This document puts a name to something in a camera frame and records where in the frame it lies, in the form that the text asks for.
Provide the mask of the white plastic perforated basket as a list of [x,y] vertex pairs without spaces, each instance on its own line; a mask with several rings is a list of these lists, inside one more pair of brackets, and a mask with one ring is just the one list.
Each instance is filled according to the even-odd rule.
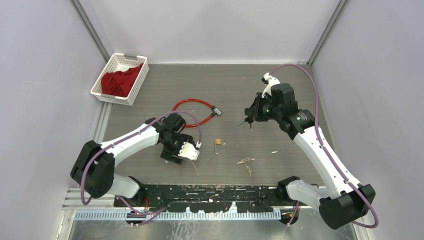
[[[114,95],[104,94],[101,87],[101,79],[106,73],[113,73],[116,71],[126,71],[129,68],[137,67],[138,65],[143,64],[141,70],[135,80],[132,89],[127,97],[119,97]],[[98,100],[108,103],[120,104],[131,106],[133,105],[139,90],[147,76],[149,71],[148,59],[145,56],[136,55],[131,56],[123,53],[114,53],[108,60],[107,64],[103,68],[101,74],[95,81],[93,87],[90,90],[90,93],[95,96]]]

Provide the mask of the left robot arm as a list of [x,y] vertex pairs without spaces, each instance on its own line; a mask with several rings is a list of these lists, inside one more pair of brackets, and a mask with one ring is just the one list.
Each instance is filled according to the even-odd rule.
[[202,137],[194,140],[182,132],[187,125],[182,114],[182,111],[172,111],[150,118],[115,139],[86,142],[70,171],[70,177],[80,186],[81,203],[86,206],[93,199],[111,194],[127,206],[145,204],[148,198],[146,186],[133,176],[117,174],[116,167],[146,148],[161,144],[160,157],[179,165],[185,159],[197,160]]

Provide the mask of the red cloth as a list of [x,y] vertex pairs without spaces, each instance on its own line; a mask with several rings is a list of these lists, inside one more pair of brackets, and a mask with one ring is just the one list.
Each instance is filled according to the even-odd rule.
[[101,78],[101,89],[103,94],[126,98],[143,66],[130,67],[126,71],[107,72]]

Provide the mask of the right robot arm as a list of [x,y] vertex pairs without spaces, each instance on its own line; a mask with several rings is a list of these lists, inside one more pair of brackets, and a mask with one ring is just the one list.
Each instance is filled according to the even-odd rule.
[[371,184],[362,184],[347,170],[328,145],[314,115],[298,107],[294,89],[288,83],[277,83],[257,92],[244,114],[249,124],[276,121],[309,158],[324,182],[325,187],[318,188],[297,176],[279,181],[276,196],[281,204],[304,203],[316,210],[333,230],[375,213],[371,207],[375,189]]

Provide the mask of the small silver key bunch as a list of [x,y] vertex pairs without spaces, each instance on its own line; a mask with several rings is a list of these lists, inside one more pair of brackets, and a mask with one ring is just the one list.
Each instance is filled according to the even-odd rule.
[[246,168],[246,170],[247,170],[247,172],[249,174],[249,177],[252,176],[252,168],[248,164],[250,162],[254,161],[254,160],[255,160],[254,158],[245,157],[242,160],[240,160],[240,161],[237,162],[238,165],[244,165],[245,166],[245,168]]

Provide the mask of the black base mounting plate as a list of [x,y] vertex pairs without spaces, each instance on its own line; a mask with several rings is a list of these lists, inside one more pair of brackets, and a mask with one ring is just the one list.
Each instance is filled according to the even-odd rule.
[[233,204],[238,213],[267,213],[296,205],[279,197],[272,185],[145,184],[139,195],[125,201],[133,208],[148,207],[152,212],[166,208],[170,213],[186,209],[192,213],[225,213]]

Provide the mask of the brass padlock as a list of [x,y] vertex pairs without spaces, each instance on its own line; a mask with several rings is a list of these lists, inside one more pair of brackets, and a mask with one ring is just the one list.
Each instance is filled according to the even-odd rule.
[[222,145],[222,139],[221,138],[216,138],[214,140],[214,153],[215,154],[219,154],[220,153],[221,145]]

